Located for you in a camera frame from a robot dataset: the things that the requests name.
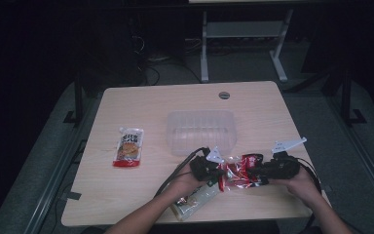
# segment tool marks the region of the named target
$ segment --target controller cable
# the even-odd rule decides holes
[[[163,190],[166,188],[166,186],[173,180],[175,179],[177,176],[181,176],[181,175],[177,175],[182,168],[184,168],[184,166],[186,166],[193,158],[194,156],[196,156],[196,154],[199,152],[199,151],[203,151],[205,155],[207,155],[209,153],[209,149],[206,148],[206,147],[202,147],[202,148],[199,148],[199,149],[196,149],[194,152],[192,152],[181,164],[179,164],[174,172],[172,172],[171,175],[169,175],[169,177],[166,179],[166,181],[164,181],[164,183],[160,186],[159,190],[157,191],[156,195],[154,195],[154,197],[157,197],[158,195],[160,195]]]

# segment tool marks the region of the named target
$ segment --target wooden table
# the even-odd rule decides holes
[[[228,92],[230,98],[221,99],[220,92]],[[300,138],[274,82],[108,89],[71,190],[82,194],[81,198],[68,200],[62,223],[66,226],[113,224],[152,199],[184,159],[170,154],[166,141],[168,114],[173,110],[200,109],[234,112],[238,140],[231,155],[224,157],[262,153],[268,161],[276,140]],[[138,168],[112,167],[120,127],[145,131]],[[303,145],[288,153],[310,162]],[[187,221],[286,218],[310,213],[285,187],[266,185],[220,193]],[[158,222],[177,220],[167,209]]]

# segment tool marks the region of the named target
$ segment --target plastic container lid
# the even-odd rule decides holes
[[[207,146],[217,146],[221,155],[228,155],[236,141],[232,111],[177,110],[168,115],[167,142],[173,155],[188,156]]]

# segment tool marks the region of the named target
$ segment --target black cable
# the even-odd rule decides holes
[[[60,193],[60,196],[62,196],[62,194],[65,192],[66,188],[69,187],[69,186],[71,186],[72,184],[73,184],[73,182],[70,182],[70,183],[66,184],[63,187],[62,192]],[[57,225],[57,208],[56,207],[57,207],[58,202],[60,201],[59,198],[60,197],[57,198],[56,203],[54,204],[54,206],[55,206],[55,213],[56,213],[55,214],[55,216],[56,216],[56,223],[54,224],[53,229],[51,230],[51,233],[54,233],[54,231],[56,230],[56,225]]]
[[[145,76],[145,82],[147,83],[148,86],[156,86],[159,83],[160,78],[161,78],[160,72],[157,69],[155,69],[155,68],[153,68],[151,66],[147,66],[147,67],[145,67],[145,69],[150,69],[150,70],[153,70],[154,72],[157,73],[157,79],[156,79],[156,81],[153,84],[150,84],[150,82],[148,81],[148,77]]]
[[[159,65],[177,65],[177,66],[184,67],[185,69],[189,70],[194,75],[194,77],[199,81],[200,84],[203,83],[202,79],[200,79],[199,76],[197,76],[196,73],[194,73],[194,71],[190,69],[188,66],[186,66],[185,64],[180,64],[176,62],[163,62],[163,63],[154,63],[150,65],[149,67],[151,68],[152,66],[159,66]]]
[[[301,161],[303,161],[303,162],[305,162],[306,164],[309,165],[309,167],[308,167],[308,166],[303,165],[302,163],[299,162],[300,166],[302,166],[309,173],[309,175],[311,176],[312,180],[315,183],[315,186],[316,186],[318,192],[321,194],[322,192],[321,192],[320,181],[318,180],[318,173],[315,171],[315,168],[309,162],[307,162],[304,159],[301,159],[301,158],[296,158],[296,159],[297,160],[301,160]],[[363,233],[357,227],[355,227],[351,223],[347,222],[345,219],[341,218],[341,220],[344,221],[347,225],[349,225],[352,229],[354,229],[359,234]],[[312,214],[311,217],[308,220],[308,223],[306,223],[305,229],[308,228],[308,227],[310,227],[310,226],[312,226],[312,224],[313,224],[314,221],[315,221],[315,215]]]
[[[166,179],[166,181],[164,181],[164,183],[160,186],[159,190],[157,191],[156,195],[154,195],[154,197],[157,197],[158,195],[160,195],[163,190],[166,188],[166,186],[175,178],[177,177],[177,174],[180,172],[180,170],[182,168],[184,168],[184,166],[186,166],[193,158],[194,156],[196,156],[196,153],[198,153],[199,151],[202,151],[202,150],[205,150],[206,148],[202,147],[202,148],[199,148],[199,149],[196,149],[193,153],[191,153],[181,164],[179,164],[174,172],[172,172],[171,175],[169,175],[169,177]]]

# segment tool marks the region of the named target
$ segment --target person's hand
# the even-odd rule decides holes
[[[290,193],[302,200],[308,207],[321,198],[311,176],[302,167],[299,174],[291,179],[269,179],[269,182],[285,185]]]
[[[196,188],[205,184],[206,181],[198,181],[194,178],[190,164],[187,164],[180,170],[178,176],[169,183],[164,192],[171,193],[175,199],[179,199],[192,194]]]

